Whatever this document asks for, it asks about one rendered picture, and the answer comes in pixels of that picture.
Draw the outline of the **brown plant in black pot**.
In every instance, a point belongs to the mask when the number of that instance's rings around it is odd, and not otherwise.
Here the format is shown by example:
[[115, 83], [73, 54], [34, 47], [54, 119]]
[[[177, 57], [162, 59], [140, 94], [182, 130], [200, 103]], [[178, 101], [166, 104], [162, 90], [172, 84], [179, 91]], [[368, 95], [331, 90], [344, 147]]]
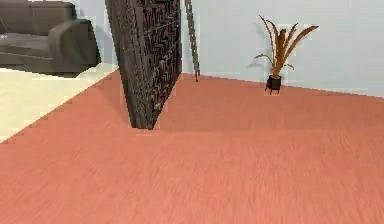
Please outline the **brown plant in black pot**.
[[265, 57], [270, 62], [269, 76], [266, 81], [265, 91], [272, 94], [275, 91], [280, 93], [283, 77], [280, 75], [284, 67], [290, 67], [292, 70], [295, 67], [287, 62], [288, 57], [295, 50], [297, 44], [306, 37], [309, 33], [319, 28], [318, 25], [312, 25], [296, 33], [298, 24], [294, 24], [289, 30], [283, 28], [278, 30], [277, 26], [271, 21], [260, 16], [270, 40], [271, 55], [258, 54], [255, 59]]

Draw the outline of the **thin dark leaning pole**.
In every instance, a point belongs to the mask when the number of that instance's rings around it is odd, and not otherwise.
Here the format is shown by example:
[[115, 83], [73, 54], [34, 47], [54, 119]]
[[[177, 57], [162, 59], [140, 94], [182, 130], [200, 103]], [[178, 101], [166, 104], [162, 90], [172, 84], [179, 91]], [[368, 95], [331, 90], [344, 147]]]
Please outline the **thin dark leaning pole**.
[[190, 39], [190, 47], [191, 47], [195, 81], [198, 82], [198, 77], [200, 76], [200, 64], [199, 64], [198, 51], [197, 51], [197, 40], [196, 40], [195, 23], [194, 23], [194, 17], [193, 17], [192, 0], [184, 0], [184, 4], [186, 8], [188, 33], [189, 33], [189, 39]]

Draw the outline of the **dark grey sofa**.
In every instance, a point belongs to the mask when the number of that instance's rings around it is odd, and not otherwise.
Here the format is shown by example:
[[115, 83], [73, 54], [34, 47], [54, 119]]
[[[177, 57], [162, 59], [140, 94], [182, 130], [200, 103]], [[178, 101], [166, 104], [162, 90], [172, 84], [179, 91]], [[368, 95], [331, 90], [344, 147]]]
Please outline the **dark grey sofa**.
[[92, 23], [72, 3], [0, 0], [0, 68], [74, 78], [100, 62]]

